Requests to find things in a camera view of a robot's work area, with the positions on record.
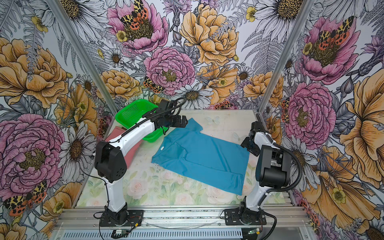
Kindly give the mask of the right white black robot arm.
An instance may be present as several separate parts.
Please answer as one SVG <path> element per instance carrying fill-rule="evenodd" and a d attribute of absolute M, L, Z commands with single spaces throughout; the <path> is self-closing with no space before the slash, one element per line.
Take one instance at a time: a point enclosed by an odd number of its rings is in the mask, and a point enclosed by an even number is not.
<path fill-rule="evenodd" d="M 240 203 L 239 216 L 245 225 L 262 223 L 261 208 L 273 191 L 289 185 L 291 157 L 285 154 L 260 122 L 253 122 L 241 146 L 258 157 L 256 184 Z"/>

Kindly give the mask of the aluminium corner post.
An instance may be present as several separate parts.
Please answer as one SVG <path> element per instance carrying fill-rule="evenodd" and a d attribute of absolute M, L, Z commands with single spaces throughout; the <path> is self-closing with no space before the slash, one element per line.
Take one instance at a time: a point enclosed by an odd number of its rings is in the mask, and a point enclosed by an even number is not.
<path fill-rule="evenodd" d="M 264 109 L 267 106 L 267 103 L 269 102 L 269 100 L 272 96 L 272 93 L 273 93 L 275 87 L 278 85 L 279 78 L 280 78 L 281 73 L 284 69 L 286 61 L 288 60 L 288 58 L 290 56 L 290 52 L 293 49 L 294 44 L 297 42 L 299 34 L 301 33 L 301 31 L 305 27 L 307 18 L 309 17 L 311 9 L 312 9 L 314 4 L 315 4 L 315 1 L 312 1 L 312 0 L 307 0 L 307 1 L 303 2 L 302 7 L 298 13 L 296 22 L 294 23 L 293 29 L 292 29 L 291 33 L 288 35 L 286 44 L 283 48 L 282 53 L 280 54 L 277 65 L 273 71 L 270 83 L 267 86 L 266 92 L 264 93 L 264 95 L 262 97 L 262 101 L 261 101 L 259 108 L 258 108 L 258 114 L 263 113 Z"/>
<path fill-rule="evenodd" d="M 63 32 L 68 37 L 69 42 L 72 44 L 78 56 L 82 60 L 82 63 L 85 65 L 89 75 L 92 77 L 93 81 L 95 82 L 95 85 L 98 87 L 106 104 L 110 108 L 112 115 L 115 116 L 116 113 L 118 112 L 117 105 L 115 104 L 103 80 L 101 79 L 101 76 L 99 75 L 99 72 L 96 66 L 94 65 L 90 55 L 88 54 L 85 46 L 83 45 L 82 40 L 79 37 L 74 24 L 71 22 L 64 8 L 62 7 L 61 2 L 48 1 L 47 4 L 50 10 L 53 12 L 53 15 L 56 17 L 59 25 L 62 27 Z"/>

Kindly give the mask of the aluminium front rail frame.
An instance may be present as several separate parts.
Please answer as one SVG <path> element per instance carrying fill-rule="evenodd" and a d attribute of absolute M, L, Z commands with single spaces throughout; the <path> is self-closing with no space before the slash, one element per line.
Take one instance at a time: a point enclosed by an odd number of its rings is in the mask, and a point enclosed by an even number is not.
<path fill-rule="evenodd" d="M 52 240 L 315 240 L 302 207 L 269 205 L 256 224 L 230 224 L 235 206 L 143 206 L 123 225 L 100 218 L 100 208 L 65 210 L 54 227 Z"/>

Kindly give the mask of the folded red t shirt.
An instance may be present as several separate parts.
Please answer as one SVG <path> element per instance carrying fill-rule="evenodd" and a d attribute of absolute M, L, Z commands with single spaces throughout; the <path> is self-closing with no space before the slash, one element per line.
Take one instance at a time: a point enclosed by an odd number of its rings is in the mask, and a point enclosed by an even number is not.
<path fill-rule="evenodd" d="M 124 128 L 121 128 L 121 127 L 115 127 L 111 132 L 110 134 L 108 135 L 108 137 L 105 139 L 106 142 L 109 142 L 110 140 L 116 138 L 117 136 L 121 135 L 126 129 Z M 133 162 L 133 158 L 136 154 L 136 151 L 138 150 L 139 146 L 141 145 L 143 141 L 140 140 L 137 144 L 135 144 L 129 151 L 128 153 L 125 155 L 125 162 L 126 162 L 126 165 L 127 165 L 127 169 L 130 168 L 132 162 Z"/>

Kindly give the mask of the green plastic basket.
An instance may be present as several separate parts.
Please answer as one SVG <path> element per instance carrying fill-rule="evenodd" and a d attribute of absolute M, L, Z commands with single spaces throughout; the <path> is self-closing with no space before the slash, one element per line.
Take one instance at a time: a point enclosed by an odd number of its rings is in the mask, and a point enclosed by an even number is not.
<path fill-rule="evenodd" d="M 116 116 L 116 121 L 127 130 L 137 123 L 142 116 L 157 108 L 158 106 L 148 100 L 136 100 L 120 110 Z"/>

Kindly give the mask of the blue t shirt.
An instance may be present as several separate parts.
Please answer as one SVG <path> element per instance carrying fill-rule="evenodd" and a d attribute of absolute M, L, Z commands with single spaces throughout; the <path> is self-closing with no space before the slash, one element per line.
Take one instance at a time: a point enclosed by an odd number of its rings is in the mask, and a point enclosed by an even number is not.
<path fill-rule="evenodd" d="M 249 152 L 238 144 L 205 135 L 202 130 L 199 123 L 189 119 L 185 128 L 177 128 L 164 137 L 152 163 L 222 191 L 241 195 Z"/>

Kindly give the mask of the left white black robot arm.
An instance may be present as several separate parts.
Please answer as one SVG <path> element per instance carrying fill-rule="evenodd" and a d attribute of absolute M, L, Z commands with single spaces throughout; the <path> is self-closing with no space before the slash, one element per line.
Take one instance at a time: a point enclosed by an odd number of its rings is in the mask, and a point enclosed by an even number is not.
<path fill-rule="evenodd" d="M 96 146 L 95 169 L 105 182 L 107 205 L 101 217 L 106 226 L 122 226 L 130 218 L 127 202 L 123 195 L 123 177 L 128 169 L 125 156 L 144 137 L 158 129 L 184 128 L 188 124 L 186 116 L 180 115 L 185 97 L 173 101 L 162 100 L 159 106 L 145 110 L 144 100 L 138 100 L 128 106 L 133 110 L 128 117 L 132 123 L 126 131 L 109 140 L 101 141 Z"/>

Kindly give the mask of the left aluminium corner post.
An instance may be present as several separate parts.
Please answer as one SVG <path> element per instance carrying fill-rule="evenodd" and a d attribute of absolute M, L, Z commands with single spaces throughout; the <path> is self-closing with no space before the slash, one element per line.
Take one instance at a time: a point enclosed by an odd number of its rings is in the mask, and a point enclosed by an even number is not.
<path fill-rule="evenodd" d="M 64 8 L 62 7 L 61 2 L 48 1 L 47 4 L 50 10 L 53 12 L 53 15 L 56 17 L 59 25 L 62 27 L 63 32 L 68 37 L 69 42 L 72 44 L 78 56 L 82 60 L 82 63 L 85 65 L 89 75 L 92 77 L 93 81 L 95 82 L 95 85 L 98 87 L 106 104 L 110 108 L 112 115 L 115 116 L 116 113 L 118 112 L 117 105 L 115 104 L 103 80 L 101 79 L 101 76 L 99 75 L 99 72 L 96 66 L 94 65 L 90 55 L 88 54 L 85 46 L 83 45 L 82 40 L 79 37 L 74 24 L 71 22 Z"/>

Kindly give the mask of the right aluminium corner post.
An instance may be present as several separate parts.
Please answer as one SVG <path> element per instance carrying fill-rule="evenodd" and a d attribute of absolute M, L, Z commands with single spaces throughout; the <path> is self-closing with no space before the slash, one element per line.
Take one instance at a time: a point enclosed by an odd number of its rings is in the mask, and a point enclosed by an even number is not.
<path fill-rule="evenodd" d="M 290 56 L 290 52 L 293 49 L 294 44 L 297 42 L 299 34 L 301 33 L 301 31 L 305 27 L 307 18 L 309 17 L 311 9 L 312 9 L 314 4 L 315 4 L 315 1 L 312 1 L 312 0 L 307 0 L 307 1 L 303 2 L 302 7 L 298 13 L 296 22 L 294 23 L 293 29 L 292 29 L 291 33 L 288 35 L 286 44 L 283 48 L 282 53 L 280 54 L 277 65 L 273 71 L 270 83 L 267 86 L 266 92 L 264 93 L 264 95 L 262 97 L 262 101 L 261 101 L 259 108 L 258 108 L 258 114 L 263 113 L 264 109 L 267 106 L 267 103 L 269 102 L 269 100 L 272 96 L 272 93 L 273 93 L 275 87 L 278 85 L 279 78 L 280 78 L 281 73 L 284 69 L 286 61 L 288 60 L 288 58 Z"/>

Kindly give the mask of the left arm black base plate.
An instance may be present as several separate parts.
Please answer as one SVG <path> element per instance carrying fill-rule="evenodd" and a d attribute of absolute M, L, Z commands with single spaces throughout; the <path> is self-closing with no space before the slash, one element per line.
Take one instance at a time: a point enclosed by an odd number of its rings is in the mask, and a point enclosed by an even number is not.
<path fill-rule="evenodd" d="M 124 210 L 115 213 L 107 209 L 100 221 L 100 227 L 134 227 L 141 226 L 143 210 Z"/>

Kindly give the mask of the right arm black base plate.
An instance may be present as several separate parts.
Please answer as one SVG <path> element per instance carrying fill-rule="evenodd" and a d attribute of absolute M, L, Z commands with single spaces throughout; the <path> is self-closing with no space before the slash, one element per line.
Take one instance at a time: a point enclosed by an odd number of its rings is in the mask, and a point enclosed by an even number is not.
<path fill-rule="evenodd" d="M 239 208 L 225 209 L 223 217 L 227 226 L 264 226 L 267 224 L 265 216 L 260 212 L 245 210 L 241 213 Z"/>

